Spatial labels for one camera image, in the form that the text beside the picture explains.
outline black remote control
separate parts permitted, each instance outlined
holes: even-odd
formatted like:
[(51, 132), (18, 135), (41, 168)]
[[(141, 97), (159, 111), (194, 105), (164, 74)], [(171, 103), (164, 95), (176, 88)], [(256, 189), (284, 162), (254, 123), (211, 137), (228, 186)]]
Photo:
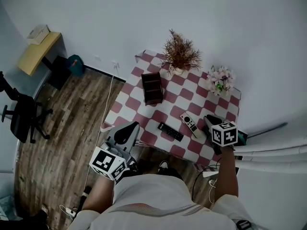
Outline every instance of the black remote control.
[(176, 140), (181, 141), (183, 138), (183, 134), (179, 133), (178, 131), (174, 130), (170, 126), (166, 125), (165, 123), (160, 123), (158, 126), (159, 130), (162, 130), (163, 132), (167, 133), (169, 136), (175, 138)]

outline remote control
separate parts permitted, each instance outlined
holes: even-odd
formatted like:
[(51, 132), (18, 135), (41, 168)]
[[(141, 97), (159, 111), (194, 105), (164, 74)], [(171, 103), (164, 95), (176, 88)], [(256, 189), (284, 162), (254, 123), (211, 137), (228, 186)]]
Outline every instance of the remote control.
[(181, 141), (183, 138), (183, 134), (179, 133), (178, 131), (174, 130), (170, 126), (166, 125), (165, 123), (160, 123), (158, 126), (159, 130), (162, 130), (163, 132), (167, 133), (169, 136), (175, 138), (176, 140)]
[(187, 113), (183, 113), (180, 115), (181, 119), (183, 122), (186, 123), (186, 125), (189, 127), (189, 129), (192, 131), (193, 135), (196, 138), (200, 138), (202, 136), (201, 131), (197, 128), (196, 124), (194, 121), (189, 117)]

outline checkered tablecloth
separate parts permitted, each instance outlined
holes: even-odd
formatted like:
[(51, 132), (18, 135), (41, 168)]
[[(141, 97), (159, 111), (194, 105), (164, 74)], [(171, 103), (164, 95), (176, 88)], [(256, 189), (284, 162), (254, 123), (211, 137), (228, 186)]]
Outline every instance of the checkered tablecloth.
[[(170, 75), (160, 68), (163, 59), (164, 55), (150, 50), (144, 52), (102, 124), (101, 131), (137, 121), (141, 126), (140, 141), (202, 166), (216, 164), (219, 156), (214, 154), (206, 136), (195, 138), (179, 116), (186, 111), (200, 130), (205, 125), (203, 117), (207, 114), (216, 114), (235, 122), (241, 92), (235, 89), (229, 96), (215, 96), (205, 88), (207, 73), (190, 70), (181, 76)], [(153, 72), (160, 72), (164, 99), (161, 104), (145, 106), (141, 75)], [(159, 130), (160, 122), (182, 133), (182, 141)]]

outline white shirt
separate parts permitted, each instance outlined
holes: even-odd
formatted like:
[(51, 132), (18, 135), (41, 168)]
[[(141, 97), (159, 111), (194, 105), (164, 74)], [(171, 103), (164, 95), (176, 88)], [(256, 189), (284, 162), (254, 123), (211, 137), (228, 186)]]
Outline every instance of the white shirt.
[(224, 195), (209, 210), (191, 200), (182, 180), (146, 174), (123, 178), (113, 206), (102, 214), (79, 212), (68, 230), (235, 230), (239, 220), (252, 223), (236, 196)]

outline desk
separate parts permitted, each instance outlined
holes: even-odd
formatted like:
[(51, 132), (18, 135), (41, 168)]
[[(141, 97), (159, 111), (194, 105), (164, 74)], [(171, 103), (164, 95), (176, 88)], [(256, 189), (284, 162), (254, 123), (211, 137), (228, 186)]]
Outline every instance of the desk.
[(40, 45), (29, 45), (17, 63), (17, 66), (22, 71), (29, 76), (33, 76), (39, 63), (43, 62), (52, 71), (52, 76), (50, 78), (52, 82), (49, 81), (49, 83), (59, 90), (71, 73), (65, 68), (65, 65), (57, 67), (52, 64), (45, 55), (60, 37), (61, 33), (50, 32)]
[[(141, 127), (138, 136), (141, 142), (202, 166), (215, 165), (220, 156), (215, 155), (205, 134), (202, 138), (195, 138), (179, 116), (186, 111), (200, 130), (205, 125), (203, 117), (207, 114), (236, 121), (241, 92), (235, 89), (229, 96), (215, 96), (205, 88), (207, 73), (193, 69), (181, 76), (170, 75), (160, 68), (163, 59), (164, 55), (150, 50), (144, 52), (117, 96), (101, 131), (137, 121)], [(161, 104), (145, 106), (141, 75), (153, 72), (160, 72), (164, 99)], [(159, 130), (160, 122), (182, 133), (182, 141), (174, 140)]]

